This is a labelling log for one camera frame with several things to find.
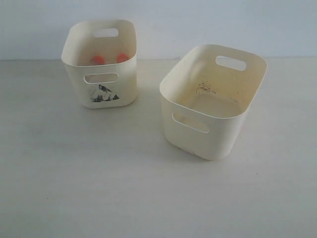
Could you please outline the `plain cream plastic bin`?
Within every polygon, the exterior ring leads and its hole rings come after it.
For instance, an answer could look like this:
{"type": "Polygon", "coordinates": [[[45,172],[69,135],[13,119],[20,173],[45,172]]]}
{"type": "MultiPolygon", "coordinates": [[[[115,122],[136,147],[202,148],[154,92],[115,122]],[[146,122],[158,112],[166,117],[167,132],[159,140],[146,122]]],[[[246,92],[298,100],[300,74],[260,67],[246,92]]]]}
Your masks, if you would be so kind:
{"type": "Polygon", "coordinates": [[[193,48],[159,86],[163,131],[174,146],[206,160],[225,158],[267,71],[253,53],[193,48]]]}

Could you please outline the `orange-capped clear tube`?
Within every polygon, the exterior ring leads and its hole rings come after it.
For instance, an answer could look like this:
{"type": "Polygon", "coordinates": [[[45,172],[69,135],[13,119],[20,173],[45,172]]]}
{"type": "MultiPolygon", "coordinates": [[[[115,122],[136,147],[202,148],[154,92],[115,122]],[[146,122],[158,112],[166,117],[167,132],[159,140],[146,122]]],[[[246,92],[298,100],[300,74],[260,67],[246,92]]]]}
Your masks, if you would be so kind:
{"type": "Polygon", "coordinates": [[[93,56],[91,59],[91,64],[93,65],[104,65],[105,64],[105,58],[100,55],[93,56]]]}
{"type": "Polygon", "coordinates": [[[123,63],[129,60],[129,56],[127,54],[121,53],[117,56],[117,63],[123,63]]]}

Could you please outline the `cream bin with mountain sticker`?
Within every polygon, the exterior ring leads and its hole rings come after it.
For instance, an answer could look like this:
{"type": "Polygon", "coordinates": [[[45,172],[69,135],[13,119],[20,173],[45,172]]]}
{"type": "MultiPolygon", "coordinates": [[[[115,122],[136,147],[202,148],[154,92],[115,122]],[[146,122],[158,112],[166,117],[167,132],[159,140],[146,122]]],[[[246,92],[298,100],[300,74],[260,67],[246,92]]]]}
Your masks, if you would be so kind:
{"type": "Polygon", "coordinates": [[[79,102],[89,109],[121,107],[137,97],[137,39],[132,22],[123,19],[85,21],[74,25],[61,60],[79,102]],[[117,56],[129,60],[117,63],[117,56]],[[93,56],[105,58],[93,65],[93,56]]]}

